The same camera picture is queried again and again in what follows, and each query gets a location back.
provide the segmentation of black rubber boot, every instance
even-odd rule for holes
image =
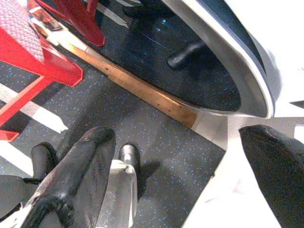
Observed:
[[[202,40],[189,43],[179,52],[167,59],[168,65],[173,69],[183,69],[193,57],[203,53],[208,47]]]
[[[160,0],[141,0],[141,3],[141,6],[123,6],[123,12],[134,19],[156,19],[174,16],[174,13]]]

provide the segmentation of white floor stripe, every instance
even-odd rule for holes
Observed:
[[[129,4],[128,2],[125,2],[124,0],[115,0],[117,2],[119,2],[120,4],[124,5],[124,6],[128,6],[128,7],[132,7],[133,5]]]
[[[25,173],[33,176],[32,160],[9,142],[0,141],[0,156]]]
[[[7,103],[17,95],[18,93],[14,90],[0,83],[0,100]],[[59,116],[32,101],[28,102],[20,111],[57,133],[68,129]]]
[[[127,25],[127,22],[124,19],[122,19],[121,17],[119,17],[113,11],[109,10],[103,4],[98,3],[97,10],[99,12],[103,13],[104,15],[106,15],[109,19],[111,19],[112,21],[114,21],[118,25],[124,26],[127,29],[129,28],[128,25]]]

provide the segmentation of red plastic chair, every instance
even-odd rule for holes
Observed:
[[[16,32],[14,32],[16,28],[8,29],[7,23],[16,20],[16,14],[18,14],[19,17],[16,28],[21,31],[15,30]],[[28,15],[26,11],[24,11],[21,6],[18,6],[17,1],[1,0],[0,61],[25,69],[40,77],[0,109],[0,127],[52,82],[76,86],[83,79],[83,70],[52,48],[43,37],[38,36],[38,34],[31,29],[25,30],[25,34],[23,35],[22,30],[24,26],[30,26],[30,22],[25,21],[25,23],[23,23],[24,21],[21,20],[27,19]],[[33,39],[27,39],[23,36],[32,37]],[[19,133],[17,132],[0,130],[0,140],[11,142],[18,135]]]
[[[36,0],[43,8],[72,24],[92,44],[105,45],[105,37],[95,21],[98,0],[88,0],[87,8],[81,0],[53,1],[60,12],[47,5],[43,0]]]

